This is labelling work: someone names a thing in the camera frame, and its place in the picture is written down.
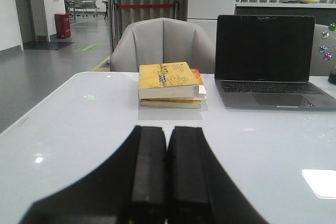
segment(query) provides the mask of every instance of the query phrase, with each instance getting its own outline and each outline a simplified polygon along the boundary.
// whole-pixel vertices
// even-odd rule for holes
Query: trash bin
[[[65,39],[71,36],[69,14],[56,13],[55,24],[56,24],[57,38]]]

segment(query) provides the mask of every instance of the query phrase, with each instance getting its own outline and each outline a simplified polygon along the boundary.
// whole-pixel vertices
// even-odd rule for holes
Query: gray floor
[[[91,71],[110,54],[108,19],[71,19],[73,44],[59,50],[23,50],[0,56],[0,132],[76,73]],[[77,51],[100,44],[91,51]]]

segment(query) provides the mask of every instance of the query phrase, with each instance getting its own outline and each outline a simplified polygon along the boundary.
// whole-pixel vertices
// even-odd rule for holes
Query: laptop screen
[[[219,15],[215,78],[308,81],[315,18]]]

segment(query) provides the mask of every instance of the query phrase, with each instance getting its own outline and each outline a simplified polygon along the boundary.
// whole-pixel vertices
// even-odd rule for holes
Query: chair backrest
[[[129,25],[111,57],[111,71],[137,72],[139,65],[187,61],[201,73],[214,73],[215,46],[203,29],[170,18]]]
[[[326,31],[329,33],[328,38],[322,38],[322,33]],[[321,53],[320,47],[326,46],[330,48]],[[313,47],[310,64],[311,76],[328,76],[330,71],[336,66],[336,31],[329,31],[328,26],[315,24]],[[325,60],[325,54],[332,54],[330,60]]]

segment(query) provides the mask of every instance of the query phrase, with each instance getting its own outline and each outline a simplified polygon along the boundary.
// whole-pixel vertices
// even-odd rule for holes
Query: gray laptop
[[[219,15],[215,82],[225,106],[336,110],[308,81],[314,25],[312,16]]]

